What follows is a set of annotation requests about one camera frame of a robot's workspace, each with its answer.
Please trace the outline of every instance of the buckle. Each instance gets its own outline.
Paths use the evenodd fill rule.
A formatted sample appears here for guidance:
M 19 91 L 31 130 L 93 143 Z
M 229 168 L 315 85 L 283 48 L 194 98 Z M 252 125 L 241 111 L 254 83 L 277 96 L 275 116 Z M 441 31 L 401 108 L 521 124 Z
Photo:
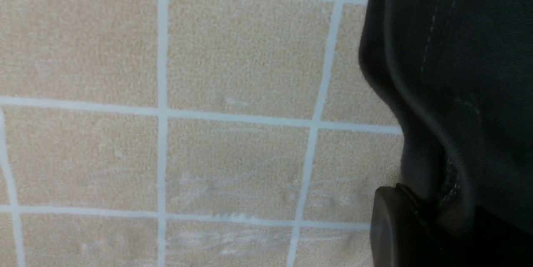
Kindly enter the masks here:
M 370 233 L 374 266 L 457 266 L 428 219 L 428 210 L 405 185 L 378 188 Z

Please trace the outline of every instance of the dark fabric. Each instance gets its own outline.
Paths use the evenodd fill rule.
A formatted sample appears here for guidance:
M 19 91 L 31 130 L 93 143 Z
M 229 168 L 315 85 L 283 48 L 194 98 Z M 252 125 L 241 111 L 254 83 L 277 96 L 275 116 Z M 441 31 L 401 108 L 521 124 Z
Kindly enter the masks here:
M 369 0 L 359 60 L 446 235 L 533 235 L 533 0 Z

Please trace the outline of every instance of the tile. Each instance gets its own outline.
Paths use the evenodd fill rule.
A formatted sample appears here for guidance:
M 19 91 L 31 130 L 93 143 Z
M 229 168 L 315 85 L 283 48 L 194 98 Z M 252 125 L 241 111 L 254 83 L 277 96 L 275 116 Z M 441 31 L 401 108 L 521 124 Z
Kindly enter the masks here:
M 0 205 L 9 205 L 7 184 L 5 182 L 4 170 L 2 170 L 2 168 L 0 168 Z
M 166 265 L 285 266 L 290 240 L 290 227 L 169 221 Z
M 0 0 L 0 95 L 157 105 L 157 0 Z
M 397 125 L 391 110 L 371 89 L 359 68 L 359 41 L 365 14 L 366 7 L 344 5 L 322 119 Z
M 373 267 L 368 231 L 302 229 L 295 267 Z
M 170 0 L 174 109 L 311 119 L 332 3 Z
M 13 223 L 11 214 L 0 213 L 0 267 L 13 267 L 17 265 L 17 251 L 13 238 Z
M 155 267 L 157 219 L 22 214 L 28 266 Z
M 22 107 L 4 112 L 22 205 L 157 210 L 156 117 Z
M 370 223 L 374 193 L 400 176 L 403 137 L 320 130 L 304 219 Z
M 308 129 L 170 120 L 167 212 L 294 219 Z

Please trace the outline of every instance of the black bag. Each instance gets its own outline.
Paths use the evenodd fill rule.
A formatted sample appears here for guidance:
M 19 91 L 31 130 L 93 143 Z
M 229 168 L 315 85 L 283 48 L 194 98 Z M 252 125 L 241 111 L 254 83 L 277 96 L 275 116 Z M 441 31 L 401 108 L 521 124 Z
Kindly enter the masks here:
M 375 266 L 533 265 L 533 0 L 369 0 L 359 61 L 405 136 Z

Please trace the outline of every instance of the stitching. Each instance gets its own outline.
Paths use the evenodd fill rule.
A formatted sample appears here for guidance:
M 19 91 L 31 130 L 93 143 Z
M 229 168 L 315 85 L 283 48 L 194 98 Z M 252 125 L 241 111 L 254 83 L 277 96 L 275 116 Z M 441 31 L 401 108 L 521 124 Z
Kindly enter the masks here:
M 476 113 L 476 115 L 478 116 L 478 119 L 481 119 L 481 115 L 479 114 L 478 107 L 474 106 L 471 102 L 467 102 L 467 101 L 461 100 L 459 98 L 455 98 L 453 101 L 454 102 L 458 102 L 458 103 L 463 104 L 463 105 L 466 105 L 467 107 L 472 109 L 474 111 L 474 113 Z
M 433 16 L 431 17 L 430 32 L 428 34 L 428 38 L 426 39 L 426 47 L 424 49 L 424 57 L 422 58 L 422 64 L 420 66 L 420 72 L 421 73 L 424 71 L 426 60 L 428 58 L 428 49 L 429 49 L 430 42 L 431 42 L 431 36 L 433 35 L 433 30 L 435 29 L 435 19 L 436 19 L 436 14 L 438 12 L 438 4 L 439 3 L 440 3 L 440 0 L 436 0 L 436 5 L 435 5 L 435 9 L 433 11 Z
M 444 43 L 444 37 L 446 35 L 446 31 L 448 30 L 448 26 L 450 24 L 450 20 L 451 20 L 451 13 L 453 12 L 453 8 L 455 7 L 455 3 L 457 3 L 457 0 L 453 0 L 453 2 L 451 3 L 451 6 L 450 6 L 450 9 L 448 10 L 448 16 L 446 18 L 446 25 L 444 26 L 444 30 L 442 32 L 442 39 L 440 41 L 440 46 L 442 47 L 443 43 Z

